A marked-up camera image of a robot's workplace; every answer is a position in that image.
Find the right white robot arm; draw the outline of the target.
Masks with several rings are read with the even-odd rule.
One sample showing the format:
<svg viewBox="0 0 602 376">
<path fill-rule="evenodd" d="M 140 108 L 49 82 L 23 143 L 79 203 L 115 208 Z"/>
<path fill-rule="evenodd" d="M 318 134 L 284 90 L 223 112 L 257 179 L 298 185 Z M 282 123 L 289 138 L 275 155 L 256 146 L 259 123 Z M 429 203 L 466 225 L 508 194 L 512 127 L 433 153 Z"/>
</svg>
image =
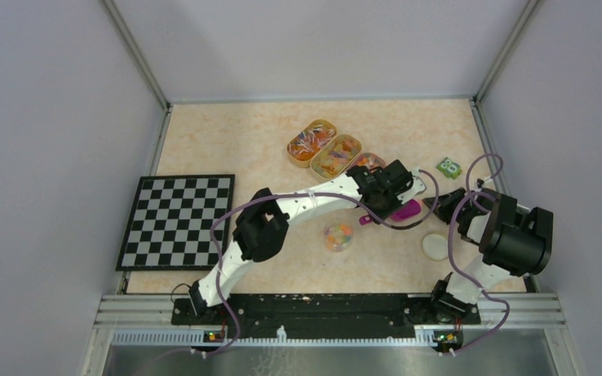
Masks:
<svg viewBox="0 0 602 376">
<path fill-rule="evenodd" d="M 480 252 L 460 272 L 436 282 L 428 311 L 439 323 L 474 314 L 484 289 L 512 277 L 541 273 L 552 254 L 552 211 L 526 208 L 516 198 L 487 188 L 482 192 L 468 198 L 466 189 L 458 188 L 440 195 L 432 209 L 442 222 L 457 226 L 451 235 L 457 233 Z"/>
</svg>

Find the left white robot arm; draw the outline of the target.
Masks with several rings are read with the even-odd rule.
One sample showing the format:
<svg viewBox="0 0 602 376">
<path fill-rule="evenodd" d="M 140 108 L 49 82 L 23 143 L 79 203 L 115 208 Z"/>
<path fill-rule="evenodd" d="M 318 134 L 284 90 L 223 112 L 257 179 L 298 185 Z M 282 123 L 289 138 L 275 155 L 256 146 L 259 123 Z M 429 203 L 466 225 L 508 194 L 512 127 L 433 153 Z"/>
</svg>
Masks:
<svg viewBox="0 0 602 376">
<path fill-rule="evenodd" d="M 324 183 L 291 193 L 257 191 L 248 203 L 218 219 L 222 223 L 235 215 L 236 228 L 209 274 L 191 285 L 190 314 L 202 324 L 215 321 L 235 284 L 253 264 L 277 255 L 293 226 L 350 208 L 362 208 L 375 222 L 385 223 L 426 191 L 419 173 L 395 160 L 385 168 L 352 167 Z"/>
</svg>

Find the clear plastic cup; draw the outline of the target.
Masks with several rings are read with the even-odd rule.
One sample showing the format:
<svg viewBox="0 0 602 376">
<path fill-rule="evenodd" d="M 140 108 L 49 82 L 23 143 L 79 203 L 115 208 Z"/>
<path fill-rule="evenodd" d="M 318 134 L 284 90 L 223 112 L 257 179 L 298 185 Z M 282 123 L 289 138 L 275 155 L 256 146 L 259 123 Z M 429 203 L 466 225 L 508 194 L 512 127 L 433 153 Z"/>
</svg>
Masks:
<svg viewBox="0 0 602 376">
<path fill-rule="evenodd" d="M 331 219 L 323 230 L 325 247 L 332 252 L 345 251 L 354 241 L 354 228 L 346 219 Z"/>
</svg>

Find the purple plastic scoop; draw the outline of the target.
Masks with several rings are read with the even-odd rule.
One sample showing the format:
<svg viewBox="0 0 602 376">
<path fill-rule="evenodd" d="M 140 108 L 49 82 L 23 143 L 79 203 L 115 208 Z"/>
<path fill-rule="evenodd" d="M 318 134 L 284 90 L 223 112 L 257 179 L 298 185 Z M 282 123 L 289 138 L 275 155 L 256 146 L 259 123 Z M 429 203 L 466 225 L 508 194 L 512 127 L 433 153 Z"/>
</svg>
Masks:
<svg viewBox="0 0 602 376">
<path fill-rule="evenodd" d="M 422 212 L 422 208 L 421 208 L 421 205 L 419 204 L 419 202 L 415 201 L 415 200 L 411 200 L 403 208 L 394 212 L 389 217 L 389 219 L 393 220 L 394 222 L 403 222 L 404 220 L 410 219 L 410 218 L 420 214 L 421 212 Z M 363 215 L 359 218 L 359 223 L 362 226 L 368 225 L 373 222 L 374 222 L 374 220 L 370 215 Z"/>
</svg>

